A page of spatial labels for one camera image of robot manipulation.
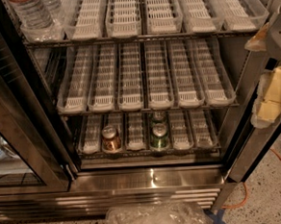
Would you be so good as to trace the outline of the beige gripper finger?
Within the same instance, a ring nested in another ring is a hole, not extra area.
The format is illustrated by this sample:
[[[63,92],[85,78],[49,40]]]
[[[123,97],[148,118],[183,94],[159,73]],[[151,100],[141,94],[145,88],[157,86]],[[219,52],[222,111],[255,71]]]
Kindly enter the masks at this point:
[[[281,114],[281,65],[266,70],[257,88],[250,122],[255,128],[265,129]]]
[[[267,38],[268,38],[269,23],[265,23],[262,28],[259,29],[257,34],[251,37],[244,45],[247,51],[263,52],[268,50]]]

